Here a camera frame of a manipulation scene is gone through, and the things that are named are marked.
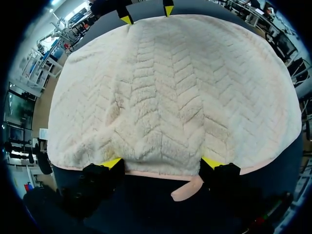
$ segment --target window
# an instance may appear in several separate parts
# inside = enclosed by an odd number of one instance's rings
[[[88,9],[89,5],[87,2],[84,2],[83,4],[79,5],[76,7],[71,13],[69,13],[66,17],[65,20],[68,21],[70,20],[71,17],[73,17],[75,14],[77,14],[79,11],[81,11],[83,8]]]

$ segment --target red object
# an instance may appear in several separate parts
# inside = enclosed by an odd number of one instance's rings
[[[26,192],[28,192],[28,191],[29,191],[29,186],[28,186],[28,184],[24,184],[24,187],[25,187]]]

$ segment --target white shelving unit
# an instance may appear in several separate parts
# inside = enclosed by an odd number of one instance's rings
[[[41,63],[41,54],[35,52],[34,50],[28,55],[26,65],[22,69],[19,82],[25,84],[26,86],[41,92],[44,89],[45,82],[48,78],[48,72],[52,69],[52,66],[43,69],[39,69]]]

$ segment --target chevron pattern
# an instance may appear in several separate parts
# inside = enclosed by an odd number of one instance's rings
[[[241,168],[301,131],[290,75],[265,40],[207,16],[139,20],[67,60],[50,111],[61,168],[116,157],[131,170],[196,175],[202,156]]]

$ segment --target person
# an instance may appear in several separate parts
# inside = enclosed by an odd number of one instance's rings
[[[248,3],[251,3],[251,7],[256,8],[256,9],[260,9],[260,3],[257,0],[247,0],[244,5],[247,5]]]
[[[260,3],[257,0],[247,0],[243,5],[247,5],[248,3],[251,3],[251,8],[253,9],[261,9],[260,8]],[[254,18],[253,14],[248,14],[247,15],[247,22],[250,23]]]

